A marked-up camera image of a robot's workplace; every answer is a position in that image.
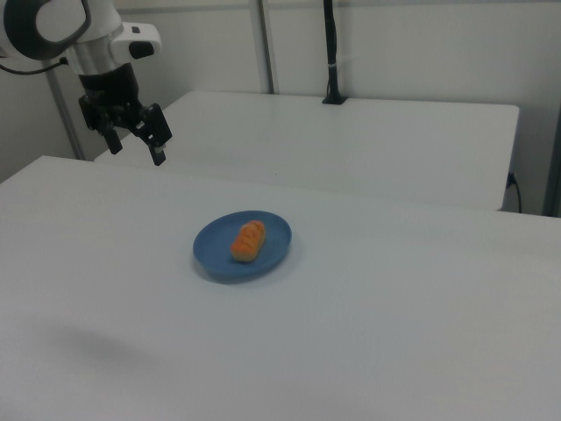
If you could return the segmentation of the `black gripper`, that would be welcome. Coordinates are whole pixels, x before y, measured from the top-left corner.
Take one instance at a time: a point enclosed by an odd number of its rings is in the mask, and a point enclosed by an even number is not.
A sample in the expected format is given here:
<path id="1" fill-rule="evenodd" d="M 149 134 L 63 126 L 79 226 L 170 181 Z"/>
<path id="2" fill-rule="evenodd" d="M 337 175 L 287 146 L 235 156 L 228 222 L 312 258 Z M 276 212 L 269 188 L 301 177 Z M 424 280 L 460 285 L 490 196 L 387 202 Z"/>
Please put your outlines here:
<path id="1" fill-rule="evenodd" d="M 117 125 L 142 139 L 153 164 L 160 166 L 166 160 L 164 148 L 172 132 L 157 103 L 141 107 L 132 65 L 124 64 L 101 75 L 79 75 L 79 79 L 85 91 L 79 105 L 86 126 L 103 136 L 110 153 L 123 149 L 114 126 Z"/>

